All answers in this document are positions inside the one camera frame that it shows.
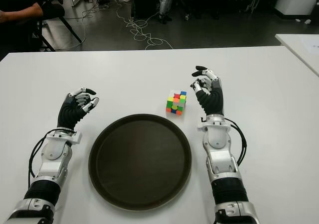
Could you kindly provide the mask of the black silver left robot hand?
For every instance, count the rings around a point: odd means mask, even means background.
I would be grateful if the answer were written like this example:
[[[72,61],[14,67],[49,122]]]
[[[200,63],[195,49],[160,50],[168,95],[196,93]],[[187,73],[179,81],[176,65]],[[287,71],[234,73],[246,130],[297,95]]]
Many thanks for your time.
[[[99,98],[91,98],[94,95],[96,92],[88,88],[68,93],[58,114],[57,128],[74,130],[77,122],[97,106]]]

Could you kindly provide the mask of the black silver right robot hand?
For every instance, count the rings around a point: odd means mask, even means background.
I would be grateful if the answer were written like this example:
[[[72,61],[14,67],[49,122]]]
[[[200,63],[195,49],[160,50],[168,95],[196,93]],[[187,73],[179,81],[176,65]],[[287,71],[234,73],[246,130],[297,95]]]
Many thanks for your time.
[[[195,68],[196,71],[192,76],[201,78],[197,78],[190,87],[194,90],[199,104],[206,115],[224,115],[223,90],[219,77],[206,67],[195,66]]]

